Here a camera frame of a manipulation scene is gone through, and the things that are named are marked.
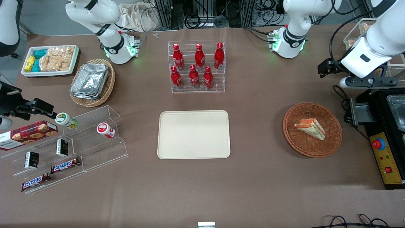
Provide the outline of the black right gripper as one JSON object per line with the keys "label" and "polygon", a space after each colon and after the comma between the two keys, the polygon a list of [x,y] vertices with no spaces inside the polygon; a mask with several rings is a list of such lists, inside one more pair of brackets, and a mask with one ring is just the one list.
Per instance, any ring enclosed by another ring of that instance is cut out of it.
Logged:
{"label": "black right gripper", "polygon": [[17,117],[29,121],[30,101],[21,95],[22,90],[5,82],[1,82],[0,89],[0,113],[5,117]]}

